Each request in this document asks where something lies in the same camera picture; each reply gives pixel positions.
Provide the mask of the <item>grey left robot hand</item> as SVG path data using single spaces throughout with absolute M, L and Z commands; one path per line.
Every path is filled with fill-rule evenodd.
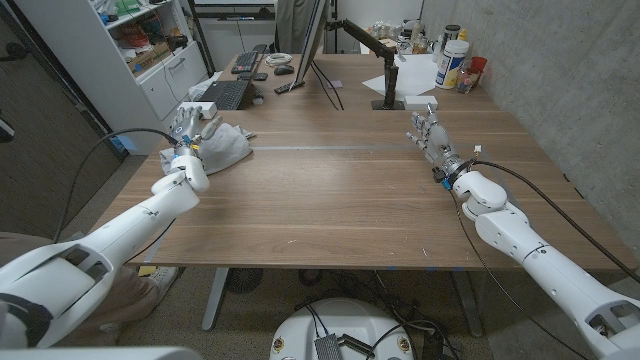
M 197 146 L 203 140 L 210 139 L 223 120 L 223 117 L 218 115 L 202 127 L 201 115 L 202 108 L 200 106 L 180 108 L 177 111 L 170 126 L 170 136 L 177 141 L 174 146 L 175 158 L 185 155 L 198 157 Z

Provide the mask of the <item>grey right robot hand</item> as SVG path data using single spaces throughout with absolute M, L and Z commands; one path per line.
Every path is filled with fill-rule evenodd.
M 463 161 L 451 142 L 446 129 L 439 123 L 435 107 L 426 105 L 427 116 L 412 113 L 412 123 L 420 135 L 407 132 L 406 136 L 424 153 L 432 164 L 433 178 L 447 190 L 453 188 L 458 178 L 469 171 L 471 161 Z

